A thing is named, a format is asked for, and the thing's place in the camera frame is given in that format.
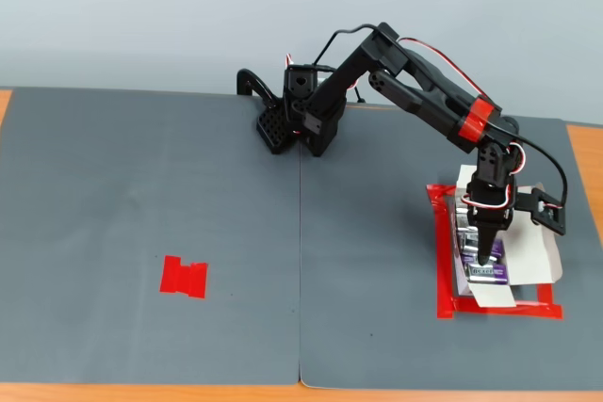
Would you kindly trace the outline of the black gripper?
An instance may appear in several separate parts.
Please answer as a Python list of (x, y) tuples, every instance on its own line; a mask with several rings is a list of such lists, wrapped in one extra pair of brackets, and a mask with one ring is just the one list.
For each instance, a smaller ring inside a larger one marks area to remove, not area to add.
[(505, 231), (513, 220), (516, 198), (514, 176), (502, 185), (494, 185), (480, 179), (476, 173), (466, 186), (465, 205), (468, 220), (478, 228), (478, 264), (487, 265), (497, 238), (497, 231)]

